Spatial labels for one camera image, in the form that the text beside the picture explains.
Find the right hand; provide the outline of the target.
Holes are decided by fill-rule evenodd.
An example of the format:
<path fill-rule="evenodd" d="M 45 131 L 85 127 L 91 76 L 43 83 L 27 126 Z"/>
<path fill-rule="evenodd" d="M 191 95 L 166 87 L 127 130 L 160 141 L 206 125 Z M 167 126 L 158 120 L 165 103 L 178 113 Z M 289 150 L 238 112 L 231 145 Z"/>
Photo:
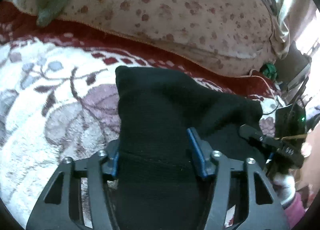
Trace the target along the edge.
<path fill-rule="evenodd" d="M 276 173 L 272 185 L 280 204 L 284 208 L 291 205 L 296 195 L 295 178 L 291 174 Z"/>

